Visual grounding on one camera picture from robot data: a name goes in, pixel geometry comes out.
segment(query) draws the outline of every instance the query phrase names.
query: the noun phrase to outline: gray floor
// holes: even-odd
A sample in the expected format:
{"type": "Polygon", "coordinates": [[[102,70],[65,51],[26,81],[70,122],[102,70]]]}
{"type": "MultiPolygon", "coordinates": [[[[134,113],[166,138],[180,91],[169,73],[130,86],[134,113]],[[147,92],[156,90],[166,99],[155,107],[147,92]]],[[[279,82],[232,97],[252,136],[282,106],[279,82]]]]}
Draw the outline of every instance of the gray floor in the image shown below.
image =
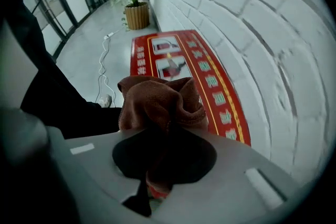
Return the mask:
{"type": "MultiPolygon", "coordinates": [[[[121,29],[111,38],[104,66],[108,85],[116,92],[115,105],[122,107],[123,97],[117,83],[130,75],[132,38],[157,32],[153,20],[145,29],[126,31],[121,20],[123,11],[122,4],[113,5],[113,0],[103,4],[70,37],[57,59],[57,66],[87,101],[94,102],[98,94],[99,57],[105,35],[121,29]]],[[[102,94],[112,95],[111,90],[101,85],[102,94]]]]}

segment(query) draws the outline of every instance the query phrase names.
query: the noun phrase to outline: white strip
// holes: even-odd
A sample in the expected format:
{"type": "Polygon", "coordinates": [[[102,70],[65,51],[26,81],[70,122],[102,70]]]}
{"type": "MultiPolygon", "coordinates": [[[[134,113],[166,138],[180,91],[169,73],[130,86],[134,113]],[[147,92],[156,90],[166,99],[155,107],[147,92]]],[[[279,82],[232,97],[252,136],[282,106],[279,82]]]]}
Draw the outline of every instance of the white strip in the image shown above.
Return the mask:
{"type": "Polygon", "coordinates": [[[90,144],[87,144],[85,146],[74,147],[74,148],[70,149],[70,151],[73,155],[75,155],[75,154],[79,154],[79,153],[82,153],[82,152],[85,152],[85,151],[90,151],[92,149],[94,149],[94,145],[92,143],[90,143],[90,144]]]}
{"type": "Polygon", "coordinates": [[[257,169],[248,169],[245,174],[269,209],[275,209],[284,202],[257,169]]]}

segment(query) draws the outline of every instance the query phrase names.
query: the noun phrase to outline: white brick wall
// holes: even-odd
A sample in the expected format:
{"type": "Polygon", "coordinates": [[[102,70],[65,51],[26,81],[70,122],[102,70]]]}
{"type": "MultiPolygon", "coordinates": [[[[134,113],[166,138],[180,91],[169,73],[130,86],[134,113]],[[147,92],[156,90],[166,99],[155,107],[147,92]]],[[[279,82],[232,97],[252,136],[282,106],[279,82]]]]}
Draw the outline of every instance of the white brick wall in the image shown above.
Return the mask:
{"type": "Polygon", "coordinates": [[[251,146],[300,183],[336,132],[335,23],[324,0],[150,0],[162,31],[196,29],[238,93],[251,146]]]}

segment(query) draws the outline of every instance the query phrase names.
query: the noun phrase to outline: brown planter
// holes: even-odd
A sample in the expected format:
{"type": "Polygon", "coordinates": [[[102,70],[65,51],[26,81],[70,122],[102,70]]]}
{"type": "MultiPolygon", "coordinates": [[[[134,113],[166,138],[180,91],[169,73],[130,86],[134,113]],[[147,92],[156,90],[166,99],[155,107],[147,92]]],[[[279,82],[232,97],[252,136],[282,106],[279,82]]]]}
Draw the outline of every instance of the brown planter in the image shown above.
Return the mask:
{"type": "Polygon", "coordinates": [[[139,7],[125,7],[125,14],[128,27],[131,30],[138,30],[149,25],[148,3],[141,2],[139,7]]]}

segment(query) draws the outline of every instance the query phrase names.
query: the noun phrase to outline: white cable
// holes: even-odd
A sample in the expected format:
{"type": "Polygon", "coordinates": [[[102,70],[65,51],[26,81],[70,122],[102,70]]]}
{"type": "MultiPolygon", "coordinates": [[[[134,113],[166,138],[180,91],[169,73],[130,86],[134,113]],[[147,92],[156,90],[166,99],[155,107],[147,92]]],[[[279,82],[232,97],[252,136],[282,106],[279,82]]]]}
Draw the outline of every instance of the white cable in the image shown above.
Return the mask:
{"type": "Polygon", "coordinates": [[[116,34],[116,33],[119,32],[119,31],[120,31],[120,30],[117,30],[117,31],[114,32],[114,33],[111,32],[111,33],[109,33],[108,35],[104,36],[104,41],[103,41],[103,43],[102,43],[102,46],[103,46],[104,51],[102,52],[102,54],[101,54],[100,57],[99,57],[100,68],[99,68],[99,71],[98,71],[99,76],[103,76],[103,77],[104,77],[104,84],[105,84],[105,86],[106,86],[107,88],[109,88],[109,89],[112,91],[112,93],[113,93],[113,94],[112,94],[112,104],[113,104],[113,107],[114,107],[114,108],[116,107],[116,104],[114,103],[114,101],[115,101],[117,95],[116,95],[115,91],[113,91],[112,88],[111,88],[110,86],[108,86],[109,79],[104,75],[105,72],[106,72],[106,68],[105,68],[105,66],[103,65],[102,62],[104,61],[106,55],[107,55],[107,54],[109,53],[109,51],[110,51],[110,43],[109,43],[108,50],[106,50],[106,49],[105,49],[105,46],[104,46],[104,42],[105,42],[106,40],[110,40],[110,37],[112,37],[114,34],[116,34]]]}

